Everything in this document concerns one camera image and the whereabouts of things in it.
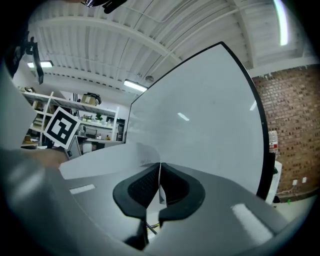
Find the whiteboard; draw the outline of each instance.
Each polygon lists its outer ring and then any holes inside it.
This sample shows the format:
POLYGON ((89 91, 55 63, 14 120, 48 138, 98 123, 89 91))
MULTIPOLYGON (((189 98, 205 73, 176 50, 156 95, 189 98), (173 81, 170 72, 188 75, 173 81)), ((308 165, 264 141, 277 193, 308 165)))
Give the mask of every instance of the whiteboard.
POLYGON ((132 103, 126 141, 254 194, 269 146, 254 84, 223 42, 172 69, 132 103))

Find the potted plant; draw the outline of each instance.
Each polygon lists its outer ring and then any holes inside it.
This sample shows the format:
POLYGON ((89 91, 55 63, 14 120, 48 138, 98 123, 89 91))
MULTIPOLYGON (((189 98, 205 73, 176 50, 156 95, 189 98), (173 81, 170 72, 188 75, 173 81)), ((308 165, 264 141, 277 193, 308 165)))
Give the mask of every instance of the potted plant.
POLYGON ((98 114, 95 115, 95 119, 96 119, 98 122, 100 122, 101 124, 103 123, 103 121, 102 121, 102 116, 101 116, 100 113, 98 113, 98 114))

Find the white wall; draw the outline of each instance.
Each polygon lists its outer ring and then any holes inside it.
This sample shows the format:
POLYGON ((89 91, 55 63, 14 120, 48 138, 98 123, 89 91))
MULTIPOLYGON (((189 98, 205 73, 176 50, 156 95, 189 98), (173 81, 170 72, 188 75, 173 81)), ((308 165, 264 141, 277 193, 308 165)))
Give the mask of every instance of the white wall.
POLYGON ((116 89, 109 89, 108 86, 99 85, 94 82, 88 82, 80 79, 74 79, 65 76, 45 74, 44 83, 49 84, 56 90, 72 92, 75 94, 86 94, 88 92, 99 94, 108 102, 121 104, 130 107, 131 103, 136 99, 137 95, 133 93, 125 93, 116 89))
POLYGON ((319 63, 320 61, 317 57, 292 58, 249 69, 248 73, 252 78, 254 78, 280 70, 287 70, 319 63))
POLYGON ((13 76, 12 82, 14 86, 18 87, 33 87, 37 94, 50 95, 54 92, 55 97, 64 98, 59 90, 55 89, 47 83, 39 84, 35 76, 31 73, 28 64, 22 59, 19 67, 13 76))

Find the ceiling beam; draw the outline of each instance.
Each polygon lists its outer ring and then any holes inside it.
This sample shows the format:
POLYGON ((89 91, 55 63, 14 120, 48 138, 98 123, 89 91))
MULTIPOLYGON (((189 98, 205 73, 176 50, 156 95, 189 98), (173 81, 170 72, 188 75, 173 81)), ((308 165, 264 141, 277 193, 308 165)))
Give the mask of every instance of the ceiling beam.
POLYGON ((320 60, 318 59, 318 57, 290 58, 249 69, 248 73, 252 78, 254 78, 280 70, 318 64, 320 64, 320 60))
POLYGON ((88 92, 99 94, 102 98, 126 106, 129 106, 138 97, 136 94, 124 93, 121 90, 115 90, 108 86, 51 74, 44 75, 43 85, 46 87, 49 86, 52 90, 76 94, 86 94, 88 92))
MULTIPOLYGON (((242 6, 241 5, 242 2, 239 0, 227 0, 227 2, 236 9, 242 6)), ((257 67, 257 56, 254 49, 254 37, 249 27, 249 22, 248 22, 246 12, 244 9, 240 9, 234 15, 236 20, 239 23, 240 29, 242 31, 242 34, 245 40, 250 66, 254 69, 257 67)))
POLYGON ((103 84, 106 84, 107 86, 112 86, 113 90, 118 91, 116 88, 119 88, 119 92, 123 93, 123 91, 121 90, 125 90, 126 92, 135 94, 135 95, 139 95, 139 92, 136 89, 130 88, 128 86, 124 86, 124 82, 123 81, 117 81, 114 80, 110 77, 107 76, 103 76, 100 74, 96 74, 96 73, 92 73, 92 72, 86 72, 86 71, 82 71, 79 69, 74 69, 74 68, 67 68, 67 67, 60 67, 60 66, 53 66, 50 68, 44 68, 43 72, 45 73, 49 73, 49 74, 56 74, 56 77, 64 77, 64 78, 70 78, 70 79, 74 79, 75 81, 83 81, 84 83, 86 82, 83 79, 87 80, 87 83, 90 82, 90 80, 94 83, 99 82, 101 84, 101 86, 103 86, 103 84))
POLYGON ((79 69, 74 68, 67 68, 67 67, 61 67, 61 66, 53 66, 50 68, 44 68, 43 72, 51 73, 51 74, 59 74, 59 75, 65 75, 69 77, 75 77, 77 78, 85 78, 87 80, 97 81, 99 83, 107 84, 109 86, 115 87, 115 88, 121 88, 124 83, 121 81, 116 81, 110 77, 106 77, 100 74, 92 73, 92 72, 86 72, 79 69))
POLYGON ((149 36, 132 29, 128 26, 94 17, 83 17, 83 16, 62 16, 49 18, 44 20, 38 20, 33 23, 36 27, 51 27, 51 26, 65 26, 65 25, 74 25, 74 26, 90 26, 95 28, 100 28, 102 30, 111 31, 114 33, 119 33, 125 35, 137 42, 149 47, 154 50, 158 54, 162 56, 170 55, 169 60, 177 65, 181 63, 181 59, 179 59, 174 53, 170 52, 167 48, 165 48, 162 44, 153 40, 149 36))
POLYGON ((98 65, 105 66, 107 69, 115 69, 115 70, 119 70, 119 71, 125 72, 125 73, 127 73, 127 75, 133 75, 133 76, 137 77, 137 79, 140 78, 138 73, 133 73, 133 72, 130 72, 130 71, 126 70, 125 68, 120 68, 120 67, 117 67, 115 65, 110 65, 108 63, 101 62, 101 61, 94 60, 94 59, 87 59, 87 58, 83 58, 83 57, 60 54, 60 53, 56 53, 56 52, 53 52, 53 53, 47 52, 45 55, 49 56, 49 57, 50 56, 68 57, 68 58, 77 59, 77 60, 80 60, 80 61, 91 62, 91 63, 95 63, 95 64, 98 64, 98 65))
MULTIPOLYGON (((207 23, 203 24, 202 26, 198 27, 195 31, 193 31, 191 34, 189 34, 187 37, 185 37, 182 41, 180 41, 172 50, 171 53, 174 53, 176 49, 178 49, 181 45, 183 45, 185 42, 187 42, 190 38, 196 36, 196 34, 200 31, 202 31, 203 29, 207 28, 208 26, 211 26, 214 22, 223 19, 229 15, 233 15, 237 12, 242 11, 245 8, 249 8, 249 7, 253 7, 253 6, 258 6, 258 5, 265 5, 268 3, 265 2, 255 2, 252 4, 248 4, 248 5, 244 5, 241 7, 236 7, 234 4, 231 4, 232 6, 234 6, 235 8, 233 10, 230 10, 228 12, 225 12, 224 14, 221 14, 220 16, 208 21, 207 23)), ((152 75, 153 73, 155 73, 155 71, 161 66, 161 64, 167 59, 169 55, 165 56, 151 71, 148 72, 148 74, 152 75)))
POLYGON ((298 20, 295 20, 295 24, 298 28, 298 44, 296 49, 296 57, 302 58, 305 56, 306 44, 307 44, 307 35, 304 27, 298 20))

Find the box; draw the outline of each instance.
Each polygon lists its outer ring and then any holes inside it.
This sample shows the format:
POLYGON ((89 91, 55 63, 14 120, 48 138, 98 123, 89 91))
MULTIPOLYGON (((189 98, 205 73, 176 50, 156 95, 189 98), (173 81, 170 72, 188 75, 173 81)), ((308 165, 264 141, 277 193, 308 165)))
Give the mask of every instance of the box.
POLYGON ((40 110, 40 111, 42 111, 44 109, 43 108, 43 104, 40 101, 37 101, 37 100, 33 101, 32 107, 33 107, 33 109, 40 110))
POLYGON ((81 103, 85 103, 93 106, 97 105, 96 98, 89 95, 83 95, 81 99, 81 103))

